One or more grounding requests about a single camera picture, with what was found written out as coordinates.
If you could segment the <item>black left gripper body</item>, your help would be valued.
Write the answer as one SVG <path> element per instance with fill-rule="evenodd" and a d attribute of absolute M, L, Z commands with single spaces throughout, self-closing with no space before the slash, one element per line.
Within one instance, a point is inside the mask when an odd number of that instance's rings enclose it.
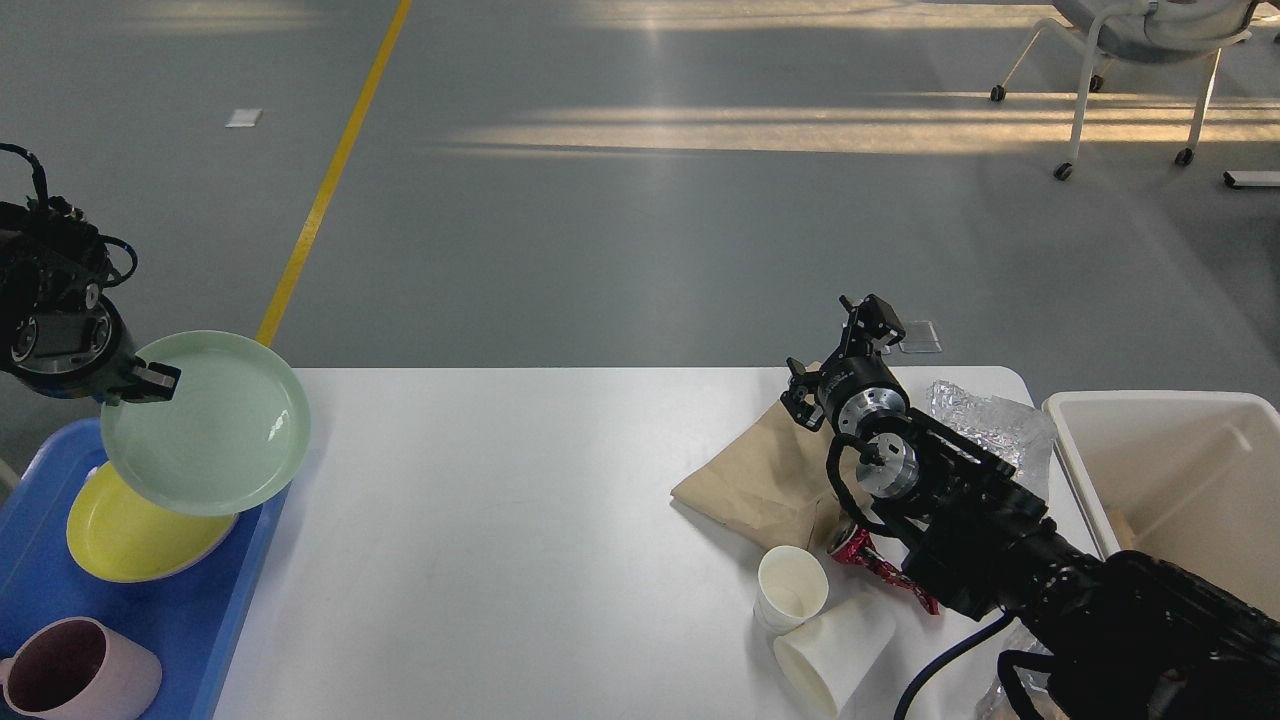
<path fill-rule="evenodd" d="M 109 299 L 92 310 L 36 313 L 3 343 L 3 372 L 51 398 L 120 393 L 132 379 L 134 346 Z"/>

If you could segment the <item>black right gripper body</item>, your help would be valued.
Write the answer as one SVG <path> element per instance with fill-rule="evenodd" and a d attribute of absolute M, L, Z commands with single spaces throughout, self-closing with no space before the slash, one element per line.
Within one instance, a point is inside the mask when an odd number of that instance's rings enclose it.
<path fill-rule="evenodd" d="M 881 357 L 844 357 L 824 365 L 817 397 L 836 433 L 856 433 L 870 418 L 910 407 L 908 392 Z"/>

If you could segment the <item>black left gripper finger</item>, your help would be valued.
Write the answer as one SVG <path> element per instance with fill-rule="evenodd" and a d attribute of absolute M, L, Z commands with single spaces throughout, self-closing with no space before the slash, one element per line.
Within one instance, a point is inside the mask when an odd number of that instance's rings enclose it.
<path fill-rule="evenodd" d="M 168 402 L 174 398 L 180 378 L 178 366 L 131 360 L 111 370 L 100 402 L 111 406 Z"/>

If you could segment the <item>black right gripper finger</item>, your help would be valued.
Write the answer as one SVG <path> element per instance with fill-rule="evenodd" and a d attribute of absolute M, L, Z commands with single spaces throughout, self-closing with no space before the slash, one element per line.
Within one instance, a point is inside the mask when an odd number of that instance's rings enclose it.
<path fill-rule="evenodd" d="M 878 295 L 869 293 L 856 302 L 841 295 L 838 302 L 847 314 L 838 342 L 838 360 L 882 359 L 887 348 L 905 340 L 904 323 Z"/>
<path fill-rule="evenodd" d="M 795 357 L 786 359 L 786 368 L 790 373 L 788 386 L 780 396 L 780 402 L 799 427 L 817 433 L 826 419 L 826 410 L 817 398 L 822 374 L 808 369 Z"/>

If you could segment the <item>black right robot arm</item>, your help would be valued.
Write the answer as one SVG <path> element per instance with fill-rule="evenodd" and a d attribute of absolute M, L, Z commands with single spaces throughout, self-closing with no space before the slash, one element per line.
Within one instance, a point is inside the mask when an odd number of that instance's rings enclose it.
<path fill-rule="evenodd" d="M 1043 653 L 1006 650 L 997 678 L 1020 719 L 1038 711 L 1019 673 L 1042 673 L 1070 719 L 1275 719 L 1277 624 L 1172 562 L 1139 551 L 1107 559 L 1062 538 L 1015 468 L 911 405 L 884 364 L 904 340 L 870 293 L 841 297 L 833 352 L 815 369 L 787 361 L 780 400 L 803 428 L 829 427 L 826 475 L 858 530 L 900 541 L 901 569 L 946 609 L 998 620 L 946 650 L 908 684 L 904 719 L 942 667 L 1012 623 Z"/>

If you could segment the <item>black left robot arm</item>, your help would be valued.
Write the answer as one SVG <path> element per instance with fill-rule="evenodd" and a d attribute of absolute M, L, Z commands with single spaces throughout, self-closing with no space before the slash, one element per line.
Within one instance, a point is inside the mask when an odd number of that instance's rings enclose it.
<path fill-rule="evenodd" d="M 33 152 L 14 143 L 3 151 L 29 165 L 33 186 L 23 204 L 1 205 L 3 373 L 50 398 L 173 400 L 180 369 L 140 357 L 105 295 L 134 274 L 136 251 L 51 196 Z"/>

